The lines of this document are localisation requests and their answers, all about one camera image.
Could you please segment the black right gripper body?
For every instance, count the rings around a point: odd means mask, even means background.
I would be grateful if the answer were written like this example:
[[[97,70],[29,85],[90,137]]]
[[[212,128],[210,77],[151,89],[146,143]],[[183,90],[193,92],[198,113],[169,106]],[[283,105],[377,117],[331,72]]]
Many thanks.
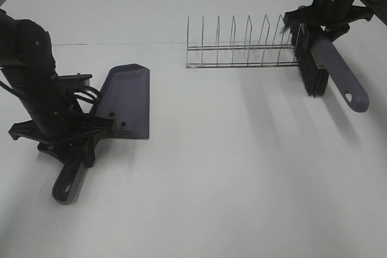
[[[295,24],[343,25],[365,19],[370,21],[374,12],[368,7],[353,4],[354,0],[313,0],[307,7],[300,7],[285,13]]]

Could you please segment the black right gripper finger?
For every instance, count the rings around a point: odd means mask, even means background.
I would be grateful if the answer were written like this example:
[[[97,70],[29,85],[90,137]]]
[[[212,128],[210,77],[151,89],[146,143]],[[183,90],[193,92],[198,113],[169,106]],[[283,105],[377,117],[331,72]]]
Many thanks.
[[[343,36],[344,34],[347,34],[350,30],[349,24],[343,24],[343,25],[327,25],[326,26],[326,37],[329,38],[329,40],[336,40]]]
[[[284,18],[284,27],[283,27],[283,33],[285,33],[288,30],[291,30],[292,26],[294,25],[295,21],[292,18]]]

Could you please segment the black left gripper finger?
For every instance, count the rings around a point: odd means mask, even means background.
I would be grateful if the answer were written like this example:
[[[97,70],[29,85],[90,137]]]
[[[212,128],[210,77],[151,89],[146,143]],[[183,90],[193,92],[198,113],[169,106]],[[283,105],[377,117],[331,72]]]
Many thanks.
[[[81,157],[86,167],[92,167],[96,160],[95,148],[101,140],[100,135],[93,135],[82,140]]]
[[[70,143],[55,145],[39,143],[37,149],[39,152],[52,156],[58,161],[76,161],[76,155]]]

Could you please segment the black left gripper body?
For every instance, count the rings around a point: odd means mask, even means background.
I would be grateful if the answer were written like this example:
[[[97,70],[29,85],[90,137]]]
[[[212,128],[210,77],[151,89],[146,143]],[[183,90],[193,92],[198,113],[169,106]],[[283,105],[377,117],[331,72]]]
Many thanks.
[[[101,93],[89,86],[65,88],[55,72],[9,72],[8,91],[15,95],[30,116],[30,120],[15,123],[9,130],[14,140],[26,138],[46,144],[65,144],[84,136],[82,127],[87,114],[79,101],[93,105]]]

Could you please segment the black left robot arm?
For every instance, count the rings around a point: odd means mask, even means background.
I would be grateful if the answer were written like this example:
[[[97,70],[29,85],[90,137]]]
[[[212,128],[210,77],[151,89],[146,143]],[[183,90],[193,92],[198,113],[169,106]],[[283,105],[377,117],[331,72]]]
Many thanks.
[[[30,120],[15,123],[12,139],[39,142],[53,155],[66,159],[71,153],[91,167],[97,139],[111,131],[114,122],[85,113],[80,101],[98,105],[99,90],[89,75],[59,76],[48,31],[29,19],[13,19],[1,11],[1,87],[16,96]]]

